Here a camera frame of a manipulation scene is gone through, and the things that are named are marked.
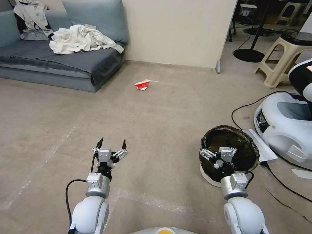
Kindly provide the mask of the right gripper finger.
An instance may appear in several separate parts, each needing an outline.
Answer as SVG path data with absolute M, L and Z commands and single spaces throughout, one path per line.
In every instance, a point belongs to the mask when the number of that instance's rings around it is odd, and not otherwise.
M 200 156 L 205 158 L 206 160 L 217 160 L 217 155 L 206 148 L 205 139 L 201 139 L 201 149 Z
M 233 156 L 237 155 L 238 153 L 238 141 L 236 138 L 234 139 L 229 139 L 229 138 L 225 138 L 225 143 L 227 147 L 230 147 L 233 150 Z

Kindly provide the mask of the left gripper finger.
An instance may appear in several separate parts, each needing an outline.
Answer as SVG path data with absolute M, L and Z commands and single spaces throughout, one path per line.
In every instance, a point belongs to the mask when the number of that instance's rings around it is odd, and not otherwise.
M 123 141 L 122 149 L 118 152 L 112 154 L 111 159 L 113 162 L 119 162 L 128 154 L 127 146 L 126 146 L 126 139 Z
M 103 137 L 100 139 L 100 141 L 97 143 L 96 147 L 93 148 L 93 152 L 94 152 L 94 155 L 93 157 L 98 157 L 98 152 L 99 152 L 99 149 L 101 148 L 102 146 L 102 142 L 103 142 Z

